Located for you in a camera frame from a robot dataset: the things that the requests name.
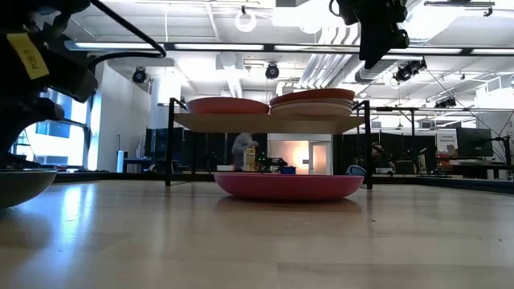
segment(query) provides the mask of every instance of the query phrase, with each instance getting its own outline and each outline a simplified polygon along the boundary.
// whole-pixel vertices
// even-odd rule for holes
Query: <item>computer monitor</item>
[[[490,129],[457,128],[459,157],[493,157],[490,139]]]

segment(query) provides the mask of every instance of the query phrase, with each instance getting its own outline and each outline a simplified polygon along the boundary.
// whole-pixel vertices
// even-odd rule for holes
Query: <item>white wall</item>
[[[98,132],[97,169],[116,171],[117,134],[120,149],[128,157],[136,156],[136,148],[150,120],[150,96],[106,63],[101,73],[100,128]]]

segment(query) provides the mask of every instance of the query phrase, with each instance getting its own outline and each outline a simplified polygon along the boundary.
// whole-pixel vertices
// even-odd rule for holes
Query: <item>red plate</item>
[[[236,197],[261,200],[323,201],[357,192],[362,176],[309,176],[260,173],[216,173],[216,183]]]
[[[186,103],[187,111],[198,114],[267,114],[269,107],[255,100],[232,97],[206,97]]]
[[[355,92],[340,89],[340,88],[326,88],[326,89],[314,89],[305,92],[293,92],[287,95],[276,97],[270,100],[270,105],[281,104],[286,101],[292,100],[310,100],[310,99],[324,99],[324,98],[341,98],[346,100],[353,100]]]

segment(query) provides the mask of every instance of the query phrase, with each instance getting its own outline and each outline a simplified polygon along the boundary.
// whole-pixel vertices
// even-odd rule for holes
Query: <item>blue bin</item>
[[[281,174],[296,174],[296,167],[283,167],[280,168]]]

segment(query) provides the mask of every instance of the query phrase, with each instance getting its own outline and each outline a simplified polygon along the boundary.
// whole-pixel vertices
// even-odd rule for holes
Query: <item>door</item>
[[[330,141],[309,141],[308,174],[332,175],[332,143]]]

